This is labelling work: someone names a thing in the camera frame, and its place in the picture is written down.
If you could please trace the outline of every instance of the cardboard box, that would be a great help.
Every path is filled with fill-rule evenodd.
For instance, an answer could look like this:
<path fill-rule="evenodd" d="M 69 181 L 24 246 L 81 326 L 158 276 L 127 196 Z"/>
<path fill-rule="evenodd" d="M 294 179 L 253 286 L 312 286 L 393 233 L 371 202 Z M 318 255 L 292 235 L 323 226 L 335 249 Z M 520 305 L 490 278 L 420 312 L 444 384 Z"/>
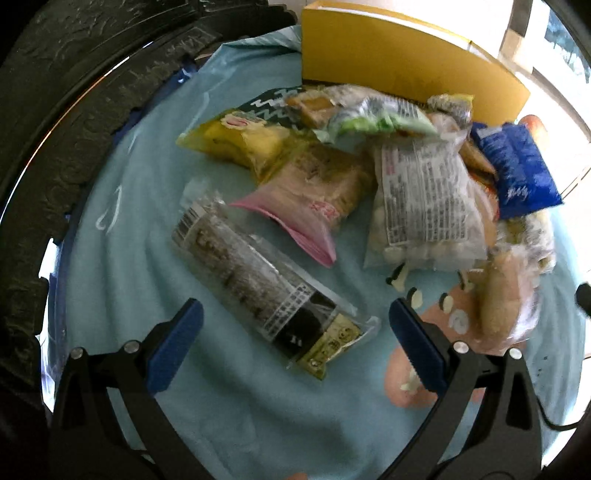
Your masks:
<path fill-rule="evenodd" d="M 529 90 L 467 38 L 396 12 L 321 0 L 302 12 L 302 77 L 354 83 L 425 102 L 475 96 L 474 120 L 514 121 Z"/>

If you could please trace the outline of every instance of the plastic bag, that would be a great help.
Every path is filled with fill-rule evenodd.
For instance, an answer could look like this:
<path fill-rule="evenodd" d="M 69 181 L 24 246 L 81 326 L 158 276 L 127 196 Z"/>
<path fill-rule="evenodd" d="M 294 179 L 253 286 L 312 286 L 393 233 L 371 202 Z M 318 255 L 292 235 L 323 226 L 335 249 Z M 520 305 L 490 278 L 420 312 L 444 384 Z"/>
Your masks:
<path fill-rule="evenodd" d="M 472 101 L 473 95 L 464 95 L 456 93 L 450 95 L 434 95 L 427 100 L 427 105 L 434 110 L 440 110 L 448 113 L 456 121 L 457 126 L 466 129 L 472 123 Z"/>
<path fill-rule="evenodd" d="M 460 131 L 457 122 L 450 115 L 446 115 L 445 113 L 428 113 L 427 118 L 431 121 L 439 134 Z M 467 168 L 496 177 L 495 168 L 486 159 L 482 152 L 478 150 L 478 147 L 471 139 L 468 138 L 462 144 L 460 156 Z"/>
<path fill-rule="evenodd" d="M 195 275 L 228 311 L 316 378 L 379 327 L 262 238 L 242 232 L 218 200 L 194 202 L 173 240 L 196 259 Z"/>
<path fill-rule="evenodd" d="M 392 138 L 375 148 L 378 191 L 365 266 L 468 270 L 485 260 L 475 185 L 457 152 L 465 132 Z"/>
<path fill-rule="evenodd" d="M 316 135 L 324 142 L 335 142 L 349 132 L 437 134 L 425 113 L 413 103 L 358 85 L 307 91 L 288 98 L 286 104 L 300 111 L 305 124 L 320 129 Z"/>
<path fill-rule="evenodd" d="M 177 139 L 177 145 L 250 168 L 257 184 L 281 168 L 285 155 L 315 141 L 312 132 L 285 109 L 284 97 L 301 87 L 274 89 L 226 110 Z"/>
<path fill-rule="evenodd" d="M 526 247 L 511 245 L 487 264 L 479 285 L 480 346 L 503 351 L 526 340 L 540 317 L 539 276 Z"/>
<path fill-rule="evenodd" d="M 540 274 L 554 270 L 554 228 L 547 209 L 499 222 L 498 239 L 499 242 L 525 246 L 531 263 L 537 266 Z"/>
<path fill-rule="evenodd" d="M 472 137 L 498 172 L 502 220 L 562 204 L 556 184 L 525 125 L 488 128 L 474 123 Z"/>
<path fill-rule="evenodd" d="M 492 248 L 497 242 L 497 221 L 499 219 L 499 199 L 496 190 L 488 185 L 481 183 L 477 177 L 470 175 L 472 179 L 472 189 L 476 207 L 480 212 L 480 219 L 484 229 L 485 244 Z"/>
<path fill-rule="evenodd" d="M 331 117 L 342 107 L 351 107 L 369 97 L 384 98 L 387 95 L 359 85 L 315 86 L 285 99 L 285 104 L 296 110 L 304 125 L 324 128 Z"/>
<path fill-rule="evenodd" d="M 336 260 L 330 234 L 374 184 L 369 158 L 322 144 L 292 152 L 275 177 L 232 206 L 273 218 L 325 267 Z"/>

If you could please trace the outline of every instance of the blue bedsheet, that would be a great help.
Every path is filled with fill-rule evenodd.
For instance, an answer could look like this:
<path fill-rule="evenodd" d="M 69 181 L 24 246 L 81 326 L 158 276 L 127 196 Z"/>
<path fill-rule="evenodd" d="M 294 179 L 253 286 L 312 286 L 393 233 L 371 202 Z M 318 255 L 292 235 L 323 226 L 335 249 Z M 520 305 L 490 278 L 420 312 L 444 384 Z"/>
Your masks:
<path fill-rule="evenodd" d="M 171 243 L 191 179 L 227 202 L 254 189 L 248 171 L 175 145 L 190 124 L 241 105 L 263 91 L 301 83 L 299 30 L 224 45 L 178 91 L 158 104 L 115 148 L 89 196 L 74 243 L 66 291 L 67 343 L 90 353 L 117 350 L 172 318 L 188 297 L 205 309 L 205 326 L 158 402 L 189 448 L 218 479 L 280 480 L 298 471 L 314 479 L 374 480 L 396 458 L 427 410 L 393 406 L 384 393 L 397 341 L 377 338 L 329 365 L 318 382 L 286 371 L 271 348 L 246 331 L 192 276 Z M 395 291 L 387 268 L 363 270 L 372 199 L 343 225 L 332 269 L 316 264 L 273 222 L 243 213 L 249 227 L 350 302 L 386 319 Z M 542 279 L 540 324 L 525 356 L 548 415 L 562 421 L 574 403 L 583 355 L 583 318 L 574 303 L 574 251 L 554 212 L 558 262 Z M 424 305 L 457 283 L 455 274 L 414 271 L 409 284 Z M 133 447 L 141 442 L 122 415 Z M 461 448 L 469 407 L 448 455 Z M 552 435 L 544 429 L 544 446 Z"/>

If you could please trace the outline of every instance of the clear plastic packaging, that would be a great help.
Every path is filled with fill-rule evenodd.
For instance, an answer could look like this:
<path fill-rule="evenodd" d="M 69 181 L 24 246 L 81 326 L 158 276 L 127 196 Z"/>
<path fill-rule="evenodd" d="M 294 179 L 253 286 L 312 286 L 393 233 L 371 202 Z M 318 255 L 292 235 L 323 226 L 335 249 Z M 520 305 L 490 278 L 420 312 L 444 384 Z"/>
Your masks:
<path fill-rule="evenodd" d="M 439 134 L 459 132 L 460 127 L 457 122 L 445 113 L 428 113 L 428 119 L 431 121 L 433 126 L 437 129 Z M 460 148 L 460 156 L 464 161 L 467 168 L 476 170 L 478 172 L 484 172 L 496 177 L 496 170 L 492 164 L 486 159 L 474 142 L 468 138 L 462 144 Z"/>
<path fill-rule="evenodd" d="M 540 317 L 539 275 L 523 245 L 502 246 L 479 285 L 480 347 L 504 351 L 526 340 Z"/>
<path fill-rule="evenodd" d="M 499 222 L 498 241 L 525 246 L 540 274 L 550 273 L 556 266 L 554 228 L 547 209 Z"/>
<path fill-rule="evenodd" d="M 194 202 L 173 240 L 196 260 L 199 281 L 237 319 L 316 378 L 324 377 L 327 362 L 379 327 L 379 320 L 363 320 L 262 238 L 241 231 L 218 200 Z"/>
<path fill-rule="evenodd" d="M 374 185 L 371 159 L 322 144 L 293 151 L 268 183 L 232 206 L 259 212 L 285 228 L 325 267 L 336 260 L 331 231 Z"/>
<path fill-rule="evenodd" d="M 468 270 L 485 260 L 483 222 L 459 148 L 465 132 L 375 146 L 378 191 L 365 266 Z"/>
<path fill-rule="evenodd" d="M 434 110 L 449 113 L 461 129 L 467 129 L 472 123 L 473 95 L 461 93 L 434 95 L 427 100 L 427 105 Z"/>
<path fill-rule="evenodd" d="M 300 111 L 304 124 L 318 129 L 316 135 L 323 142 L 335 142 L 350 132 L 437 134 L 417 105 L 358 85 L 308 90 L 285 102 Z"/>

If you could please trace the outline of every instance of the cylindrical snack package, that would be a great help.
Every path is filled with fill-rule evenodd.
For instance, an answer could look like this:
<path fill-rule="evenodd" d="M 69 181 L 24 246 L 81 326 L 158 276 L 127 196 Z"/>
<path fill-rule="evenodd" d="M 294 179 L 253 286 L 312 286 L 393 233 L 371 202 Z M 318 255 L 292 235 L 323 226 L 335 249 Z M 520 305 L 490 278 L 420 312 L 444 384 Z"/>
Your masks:
<path fill-rule="evenodd" d="M 538 285 L 537 269 L 523 245 L 505 246 L 493 255 L 479 287 L 484 351 L 502 352 L 527 339 L 540 316 Z"/>
<path fill-rule="evenodd" d="M 371 159 L 320 143 L 294 151 L 271 181 L 232 206 L 276 220 L 325 267 L 336 260 L 330 234 L 374 185 Z"/>
<path fill-rule="evenodd" d="M 365 266 L 469 270 L 485 260 L 474 185 L 458 150 L 465 132 L 392 137 L 375 147 L 378 191 Z"/>
<path fill-rule="evenodd" d="M 220 201 L 194 202 L 173 240 L 195 259 L 195 275 L 229 312 L 316 378 L 379 326 L 263 239 L 241 231 Z"/>

